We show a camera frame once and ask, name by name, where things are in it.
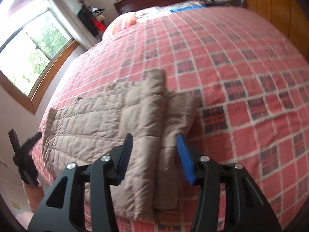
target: curtain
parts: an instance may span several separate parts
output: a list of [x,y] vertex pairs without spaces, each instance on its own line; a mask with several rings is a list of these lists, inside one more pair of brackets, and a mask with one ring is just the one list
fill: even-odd
[[43,0],[54,12],[60,23],[66,28],[71,36],[78,41],[85,50],[92,48],[98,41],[84,26],[84,24],[73,14],[63,0]]

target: floor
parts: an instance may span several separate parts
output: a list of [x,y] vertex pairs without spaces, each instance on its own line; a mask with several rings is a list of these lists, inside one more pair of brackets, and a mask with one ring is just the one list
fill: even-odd
[[[43,189],[46,193],[49,186],[43,184]],[[0,193],[18,222],[27,229],[33,212],[28,207],[27,198],[22,185],[17,186],[0,178]]]

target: orange pillow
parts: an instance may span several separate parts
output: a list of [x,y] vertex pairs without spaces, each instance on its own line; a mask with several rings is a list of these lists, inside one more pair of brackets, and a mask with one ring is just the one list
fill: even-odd
[[133,26],[134,24],[136,24],[135,12],[129,12],[120,15],[114,21],[112,21],[112,23],[107,27],[106,31],[104,31],[102,40],[105,40],[110,36]]

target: folded puffer coat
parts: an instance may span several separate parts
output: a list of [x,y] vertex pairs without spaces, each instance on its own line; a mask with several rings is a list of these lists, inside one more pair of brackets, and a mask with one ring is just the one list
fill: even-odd
[[[122,144],[134,143],[125,179],[111,186],[115,214],[155,222],[155,210],[175,208],[178,200],[176,134],[191,128],[200,100],[166,88],[164,71],[141,82],[111,83],[93,98],[50,109],[42,154],[57,177],[70,162],[86,165]],[[86,202],[89,188],[86,186]]]

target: pink checkered blanket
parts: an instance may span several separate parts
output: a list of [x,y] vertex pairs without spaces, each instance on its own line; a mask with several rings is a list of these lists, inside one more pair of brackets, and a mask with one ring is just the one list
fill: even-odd
[[[188,142],[217,162],[241,162],[285,227],[308,196],[309,67],[270,23],[241,8],[182,11],[136,24],[78,57],[48,109],[100,92],[112,81],[166,71],[167,85],[201,97]],[[33,158],[52,184],[39,142]],[[184,181],[179,205],[160,224],[118,218],[127,231],[189,231],[199,187]],[[225,202],[222,189],[221,203]],[[220,210],[218,229],[224,226]]]

